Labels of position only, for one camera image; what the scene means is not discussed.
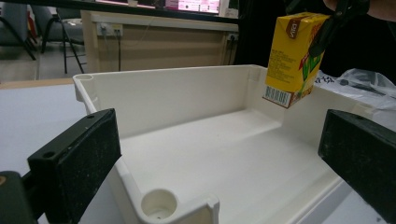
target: power outlet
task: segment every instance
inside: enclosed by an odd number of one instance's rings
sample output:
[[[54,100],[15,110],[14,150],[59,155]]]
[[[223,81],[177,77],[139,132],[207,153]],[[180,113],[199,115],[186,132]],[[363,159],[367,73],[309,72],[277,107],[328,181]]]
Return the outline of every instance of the power outlet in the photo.
[[[228,33],[227,35],[227,40],[237,40],[238,39],[238,33]]]
[[[98,22],[96,23],[96,31],[98,35],[123,35],[122,24]]]

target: white plastic bin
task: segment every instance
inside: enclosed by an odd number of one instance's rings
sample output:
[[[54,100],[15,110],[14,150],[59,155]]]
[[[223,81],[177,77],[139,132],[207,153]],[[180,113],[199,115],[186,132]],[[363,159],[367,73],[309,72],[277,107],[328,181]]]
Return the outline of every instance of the white plastic bin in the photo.
[[[108,180],[126,223],[299,223],[336,190],[318,156],[327,109],[370,106],[315,88],[285,109],[262,99],[265,76],[233,65],[73,77],[88,114],[116,109],[122,157]]]

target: yellow juice box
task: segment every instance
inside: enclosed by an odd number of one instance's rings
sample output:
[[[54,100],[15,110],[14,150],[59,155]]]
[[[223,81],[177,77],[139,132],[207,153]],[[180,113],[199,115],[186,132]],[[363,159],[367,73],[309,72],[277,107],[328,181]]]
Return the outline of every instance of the yellow juice box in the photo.
[[[289,108],[312,91],[323,53],[308,49],[328,15],[302,12],[278,17],[262,98]]]

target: floor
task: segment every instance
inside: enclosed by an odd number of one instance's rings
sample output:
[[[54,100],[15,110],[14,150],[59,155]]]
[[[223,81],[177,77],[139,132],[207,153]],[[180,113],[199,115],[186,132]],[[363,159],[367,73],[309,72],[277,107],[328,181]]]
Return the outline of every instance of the floor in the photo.
[[[23,47],[0,47],[0,83],[23,80],[39,80],[49,78],[72,77],[81,74],[75,57],[67,58],[67,74],[64,72],[64,51],[62,43],[47,43],[46,50],[41,53],[41,40],[36,40],[34,52],[36,60],[28,55]],[[78,54],[84,54],[83,46],[76,46]],[[67,55],[73,55],[66,45]]]

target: bin floor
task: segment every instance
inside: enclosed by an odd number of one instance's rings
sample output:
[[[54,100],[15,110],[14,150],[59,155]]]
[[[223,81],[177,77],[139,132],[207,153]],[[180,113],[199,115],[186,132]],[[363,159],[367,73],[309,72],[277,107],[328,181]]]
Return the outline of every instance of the bin floor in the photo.
[[[213,193],[219,223],[271,223],[336,178],[303,134],[246,109],[123,138],[121,150],[142,193],[169,189],[182,203]]]

